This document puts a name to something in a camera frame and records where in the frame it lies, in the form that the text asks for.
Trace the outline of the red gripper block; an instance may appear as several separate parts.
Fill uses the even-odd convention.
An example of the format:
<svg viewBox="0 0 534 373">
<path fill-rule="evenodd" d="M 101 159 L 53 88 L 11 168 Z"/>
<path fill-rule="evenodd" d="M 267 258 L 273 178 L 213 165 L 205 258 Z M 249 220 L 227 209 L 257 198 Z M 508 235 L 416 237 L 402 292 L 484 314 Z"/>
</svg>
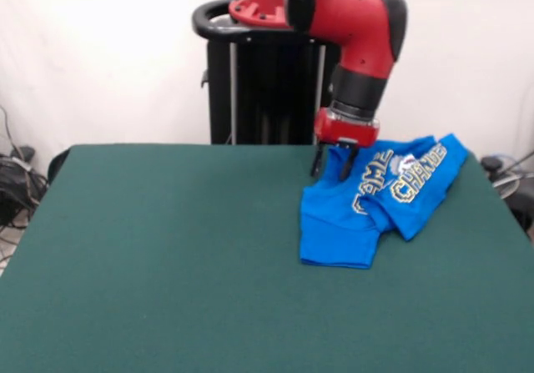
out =
<svg viewBox="0 0 534 373">
<path fill-rule="evenodd" d="M 322 165 L 324 144 L 335 144 L 349 151 L 340 180 L 347 180 L 357 157 L 357 147 L 369 148 L 377 140 L 380 123 L 377 119 L 364 121 L 347 118 L 332 108 L 320 108 L 315 116 L 314 134 L 317 138 L 310 176 L 316 178 Z"/>
</svg>

